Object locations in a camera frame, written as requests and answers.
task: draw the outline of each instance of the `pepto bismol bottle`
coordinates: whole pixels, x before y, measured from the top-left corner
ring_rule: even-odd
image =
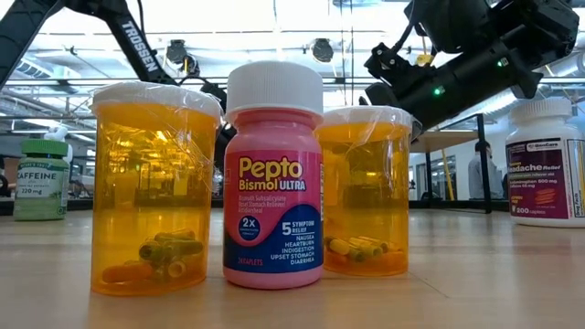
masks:
[[[323,81],[287,62],[229,75],[228,121],[238,129],[225,160],[224,274],[258,289],[303,286],[323,265]]]
[[[515,108],[506,140],[510,214],[517,224],[585,227],[585,136],[567,119],[571,102],[551,98]]]

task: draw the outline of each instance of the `pepto bismol label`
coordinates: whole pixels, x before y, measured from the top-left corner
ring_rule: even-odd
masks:
[[[280,161],[239,159],[239,191],[304,191],[303,166],[283,156]]]
[[[321,166],[318,153],[226,154],[224,266],[286,273],[323,264]]]
[[[585,217],[585,141],[550,138],[506,147],[510,211],[525,218]]]

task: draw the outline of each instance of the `person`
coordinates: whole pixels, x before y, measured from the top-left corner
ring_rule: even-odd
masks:
[[[481,142],[475,144],[475,157],[469,162],[469,198],[483,199],[484,198],[484,180],[482,179],[482,160],[480,156]],[[490,183],[490,196],[492,199],[503,199],[504,189],[502,182],[497,176],[497,168],[492,161],[492,147],[488,142],[485,142],[485,151],[487,155],[487,176]]]

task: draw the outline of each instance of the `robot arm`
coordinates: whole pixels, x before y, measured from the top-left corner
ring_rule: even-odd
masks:
[[[106,22],[138,79],[176,85],[156,60],[124,0],[15,0],[0,20],[0,89],[25,55],[43,23],[67,7]]]
[[[400,107],[429,129],[512,87],[533,98],[542,74],[533,72],[566,57],[575,46],[579,16],[570,0],[416,0],[405,14],[409,27],[393,48],[380,44],[366,67],[383,82],[366,90],[372,104]],[[434,68],[410,65],[398,55],[416,28],[436,51],[460,55]]]

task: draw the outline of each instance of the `amber prescription bottle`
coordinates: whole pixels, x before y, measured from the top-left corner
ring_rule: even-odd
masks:
[[[146,82],[98,90],[91,289],[154,295],[203,281],[216,129],[204,93]]]
[[[324,267],[381,276],[408,269],[412,118],[359,106],[328,111],[316,130],[324,158]]]

